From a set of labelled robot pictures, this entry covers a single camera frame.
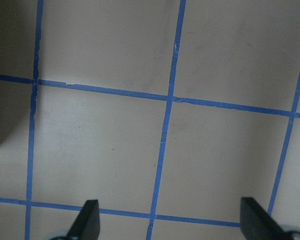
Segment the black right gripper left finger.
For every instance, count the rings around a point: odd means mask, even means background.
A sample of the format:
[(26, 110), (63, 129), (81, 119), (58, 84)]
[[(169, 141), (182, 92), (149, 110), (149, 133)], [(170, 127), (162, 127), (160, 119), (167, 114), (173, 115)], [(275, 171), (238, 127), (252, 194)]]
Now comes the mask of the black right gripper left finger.
[(71, 228), (67, 240), (97, 240), (101, 231), (100, 210), (97, 199), (87, 200)]

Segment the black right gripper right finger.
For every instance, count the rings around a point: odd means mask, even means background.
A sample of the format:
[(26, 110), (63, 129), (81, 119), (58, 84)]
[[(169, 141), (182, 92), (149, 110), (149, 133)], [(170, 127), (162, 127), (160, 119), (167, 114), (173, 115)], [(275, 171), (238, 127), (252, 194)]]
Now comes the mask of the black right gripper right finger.
[(286, 232), (253, 197), (240, 199), (240, 230), (246, 240), (286, 240)]

